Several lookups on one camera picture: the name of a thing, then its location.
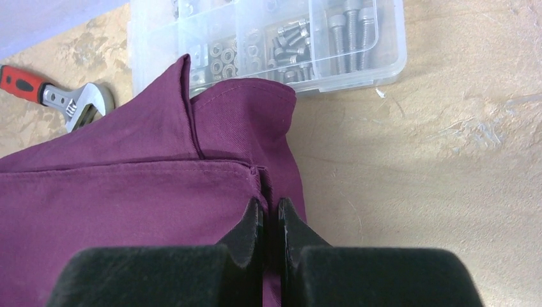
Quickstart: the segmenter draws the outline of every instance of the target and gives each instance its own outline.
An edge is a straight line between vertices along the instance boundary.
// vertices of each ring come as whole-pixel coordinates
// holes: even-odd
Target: fabric fold
[[[43,305],[93,246],[215,244],[253,196],[266,208],[264,306],[280,302],[278,200],[304,218],[286,142],[292,89],[224,81],[189,100],[188,56],[99,121],[0,159],[0,305]]]

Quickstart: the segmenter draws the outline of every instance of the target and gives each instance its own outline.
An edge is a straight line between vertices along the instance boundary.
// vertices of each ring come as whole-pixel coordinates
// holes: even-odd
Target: clear plastic container
[[[192,95],[234,77],[298,93],[388,84],[407,61],[402,0],[131,0],[131,9],[135,94],[186,53]]]
[[[127,0],[2,0],[0,59],[127,2]]]

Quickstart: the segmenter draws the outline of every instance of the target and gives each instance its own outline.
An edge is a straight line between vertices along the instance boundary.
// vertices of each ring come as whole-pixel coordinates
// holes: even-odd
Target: red wrench handle
[[[8,65],[0,67],[0,88],[18,98],[41,104],[48,84],[44,78],[31,72]]]

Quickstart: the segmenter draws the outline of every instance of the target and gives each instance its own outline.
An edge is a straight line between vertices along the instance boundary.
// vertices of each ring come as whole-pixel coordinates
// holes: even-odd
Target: adjustable wrench
[[[105,116],[114,109],[111,92],[101,85],[87,83],[75,91],[63,91],[37,75],[8,65],[0,66],[0,88],[57,109],[64,115],[68,132],[90,123],[96,112]]]

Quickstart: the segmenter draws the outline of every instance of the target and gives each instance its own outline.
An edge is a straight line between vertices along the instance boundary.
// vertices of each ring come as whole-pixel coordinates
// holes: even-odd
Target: debris
[[[378,96],[380,96],[380,98],[382,98],[382,99],[386,98],[386,93],[379,90],[378,88],[375,88],[375,89],[376,89],[376,93],[378,94]]]

